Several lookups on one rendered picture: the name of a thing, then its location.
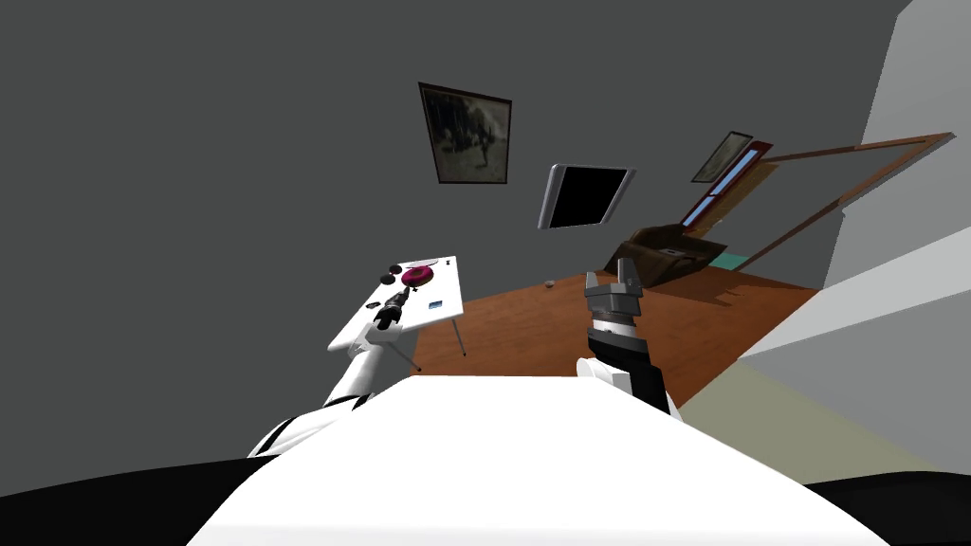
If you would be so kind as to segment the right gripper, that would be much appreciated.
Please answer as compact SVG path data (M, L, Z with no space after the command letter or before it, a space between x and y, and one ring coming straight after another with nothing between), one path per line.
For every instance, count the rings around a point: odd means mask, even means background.
M615 283L599 284L595 272L585 274L586 307L593 320L634 325L634 319L642 315L643 286L632 258L618 259L616 269Z

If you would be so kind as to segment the white table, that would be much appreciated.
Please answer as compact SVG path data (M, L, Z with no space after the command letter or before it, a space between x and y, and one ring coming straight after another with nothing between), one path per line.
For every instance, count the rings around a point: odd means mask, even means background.
M403 271L395 275L396 282L385 285L379 281L369 298L330 342L330 352L345 350L350 357L356 358L362 354L375 356L380 349L388 347L401 355L396 346L401 334L446 320L453 323L464 314L459 272L453 256L399 265ZM433 279L412 289L403 306L394 306L393 297L406 287L400 280L401 274L420 265L433 269ZM437 300L443 302L442 306L430 309L429 304ZM375 309L365 308L372 301L379 301L381 305Z

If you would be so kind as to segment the red door with windows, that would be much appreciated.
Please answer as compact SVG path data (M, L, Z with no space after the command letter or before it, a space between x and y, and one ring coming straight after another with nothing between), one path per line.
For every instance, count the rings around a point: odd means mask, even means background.
M698 202L692 207L681 222L686 233L699 229L699 225L713 208L722 201L732 186L749 172L754 165L769 152L774 145L769 142L754 140L747 144L735 158L723 169L710 185Z

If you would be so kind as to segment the small framed picture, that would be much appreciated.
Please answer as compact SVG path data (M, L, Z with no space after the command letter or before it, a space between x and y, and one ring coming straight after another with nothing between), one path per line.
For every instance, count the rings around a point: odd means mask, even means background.
M691 179L692 183L711 184L720 179L723 172L739 154L749 148L753 136L735 131L729 132L714 152L705 160Z

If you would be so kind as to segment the dark framed picture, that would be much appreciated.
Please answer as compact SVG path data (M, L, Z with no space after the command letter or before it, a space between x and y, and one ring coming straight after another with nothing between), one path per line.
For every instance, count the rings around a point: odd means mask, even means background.
M438 182L507 184L512 101L426 82L418 89Z

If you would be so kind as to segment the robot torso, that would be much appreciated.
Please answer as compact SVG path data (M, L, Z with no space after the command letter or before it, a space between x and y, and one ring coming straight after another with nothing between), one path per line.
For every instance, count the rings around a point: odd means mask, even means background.
M592 377L414 376L247 478L188 546L887 546Z

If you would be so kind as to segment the black wall television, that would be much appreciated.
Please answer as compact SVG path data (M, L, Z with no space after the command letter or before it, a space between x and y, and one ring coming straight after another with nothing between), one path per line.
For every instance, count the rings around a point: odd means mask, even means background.
M637 169L555 164L540 209L538 229L606 224Z

